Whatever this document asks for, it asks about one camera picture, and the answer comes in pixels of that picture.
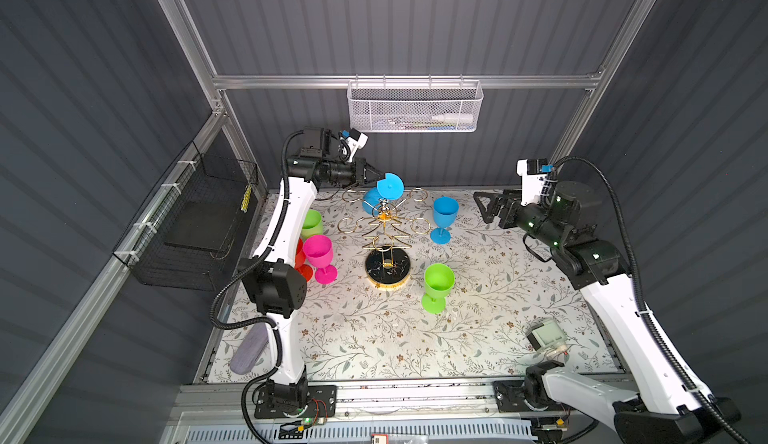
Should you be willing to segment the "blue wine glass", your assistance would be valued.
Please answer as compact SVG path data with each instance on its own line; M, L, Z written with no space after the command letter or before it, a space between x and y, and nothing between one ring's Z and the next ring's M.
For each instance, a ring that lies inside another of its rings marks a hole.
M445 245L450 242L449 228L454 224L459 210L459 202L452 197L442 196L434 201L433 220L436 228L430 233L434 243Z
M383 179L380 179L374 187L364 194L362 199L363 211L367 215L372 215L382 200L400 200L404 191L403 180L397 174L386 173Z

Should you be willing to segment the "green wine glass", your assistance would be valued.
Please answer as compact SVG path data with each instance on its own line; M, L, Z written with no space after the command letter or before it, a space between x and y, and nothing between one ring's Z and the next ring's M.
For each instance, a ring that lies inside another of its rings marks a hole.
M424 294L421 299L423 309L431 314L441 313L454 284L455 274L449 266L441 263L430 265L424 273Z
M304 224L302 225L301 238L308 240L316 235L324 234L324 224L322 214L315 209L308 210Z

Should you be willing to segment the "pink wine glass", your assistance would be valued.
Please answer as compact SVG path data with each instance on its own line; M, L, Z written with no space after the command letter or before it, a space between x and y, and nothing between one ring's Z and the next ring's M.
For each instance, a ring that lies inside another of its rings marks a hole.
M315 267L315 279L322 285L333 283L338 277L338 270L333 265L333 242L325 235L314 235L304 242L304 253L311 266Z

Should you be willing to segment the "red wine glass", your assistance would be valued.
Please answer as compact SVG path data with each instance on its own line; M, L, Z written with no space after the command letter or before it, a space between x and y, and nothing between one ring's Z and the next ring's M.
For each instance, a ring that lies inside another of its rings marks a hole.
M307 263L307 258L303 248L304 241L300 239L298 240L296 248L294 268L303 276L307 282L309 282L313 278L314 269L310 264Z

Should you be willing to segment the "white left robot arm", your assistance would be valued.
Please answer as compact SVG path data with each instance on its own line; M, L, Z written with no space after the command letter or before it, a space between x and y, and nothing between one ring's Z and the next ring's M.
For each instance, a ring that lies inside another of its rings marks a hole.
M315 127L294 131L286 137L280 155L279 201L266 234L256 254L246 259L245 267L236 272L212 302L209 319L213 327L249 327L267 332L272 368L250 379L240 397L244 422L259 443L268 440L254 426L248 410L251 390L264 389L268 401L285 405L291 411L300 411L308 403L306 365L294 321L307 296L307 280L295 268L298 241L320 184L350 188L384 178L382 171L356 155L367 140L368 136L357 129L334 132ZM258 315L224 322L219 318L221 301L238 284L256 305Z

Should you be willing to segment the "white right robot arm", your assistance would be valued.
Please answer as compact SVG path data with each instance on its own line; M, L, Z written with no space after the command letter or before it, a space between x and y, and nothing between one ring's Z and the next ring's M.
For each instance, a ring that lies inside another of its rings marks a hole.
M590 429L603 424L624 443L704 443L720 432L746 442L733 426L741 418L735 403L712 393L648 306L613 187L606 190L621 247L596 233L598 193L585 183L559 178L558 171L570 160L519 160L521 190L476 191L473 199L484 222L519 228L548 247L550 261L603 324L636 388L616 388L546 360L527 368L518 389L523 402L534 411L554 406L576 410L591 418Z

